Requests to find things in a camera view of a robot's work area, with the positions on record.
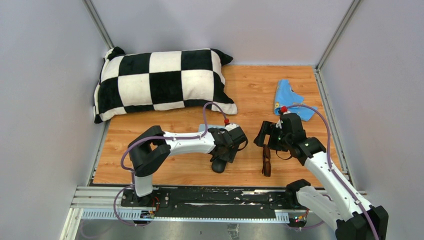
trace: gray floor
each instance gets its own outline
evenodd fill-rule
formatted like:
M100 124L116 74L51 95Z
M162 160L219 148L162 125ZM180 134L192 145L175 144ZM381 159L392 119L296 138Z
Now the gray floor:
M320 220L311 215L308 226ZM317 228L296 232L278 223L220 223L156 221L144 227L126 226L117 220L84 220L83 234L76 240L335 240L332 230L323 224Z

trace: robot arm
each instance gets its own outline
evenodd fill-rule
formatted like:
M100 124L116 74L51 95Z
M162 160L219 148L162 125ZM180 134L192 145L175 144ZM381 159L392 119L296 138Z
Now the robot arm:
M141 139L152 138L129 152L135 175L136 195L139 198L147 196L146 199L150 200L148 195L153 191L152 174L169 156L186 153L211 154L212 170L222 173L226 164L234 161L240 144L248 143L242 128L234 123L228 123L225 128L209 128L206 134L202 134L203 132L173 133L162 131L160 126L152 126L131 142L128 147Z
M262 147L265 135L269 135L270 149L290 152L313 173L332 198L330 201L309 182L301 179L286 187L286 197L293 207L304 206L312 210L335 231L338 240L374 239L361 204L371 218L380 239L386 238L389 218L386 210L382 206L373 207L335 167L333 161L328 163L326 148L317 138L306 136L297 114L282 114L278 123L264 121L253 142ZM356 195L356 199L347 188Z

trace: checkered pillow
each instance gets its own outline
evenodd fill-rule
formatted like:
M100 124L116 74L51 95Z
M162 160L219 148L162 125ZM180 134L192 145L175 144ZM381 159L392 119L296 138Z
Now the checkered pillow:
M218 104L237 114L224 93L221 66L233 58L217 49L128 54L115 47L104 57L94 91L95 123L115 115ZM208 109L218 111L209 105Z

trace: brown glasses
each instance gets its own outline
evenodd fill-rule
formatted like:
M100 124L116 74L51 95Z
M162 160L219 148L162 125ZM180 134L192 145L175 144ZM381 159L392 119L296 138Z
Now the brown glasses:
M266 144L263 145L262 164L263 175L265 175L265 177L271 177L271 153L270 148Z

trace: wooden table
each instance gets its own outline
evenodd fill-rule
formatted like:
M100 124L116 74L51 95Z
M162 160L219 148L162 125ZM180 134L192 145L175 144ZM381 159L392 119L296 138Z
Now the wooden table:
M222 68L226 79L225 92L238 107L237 115L227 116L232 123L241 126L249 139L248 146L237 153L234 163L227 164L225 172L218 174L211 170L211 155L188 153L168 157L157 172L153 174L154 185L202 185L202 186L262 186L276 187L306 179L315 187L319 181L296 159L279 159L271 152L271 177L262 175L262 148L253 143L262 121L276 122L273 102L277 82L288 79L293 91L305 98L304 104L316 106L324 113L313 69L309 66L239 66ZM219 112L207 111L207 121L212 125L223 125ZM188 107L168 111L149 111L115 116L109 126L104 148L98 163L93 183L128 184L131 175L120 166L122 154L127 145L153 125L174 133L195 133L203 123L202 108ZM324 145L327 132L318 115L303 122L309 137L317 137ZM281 157L288 157L280 152ZM334 143L331 157L340 169ZM129 156L125 165L130 166Z

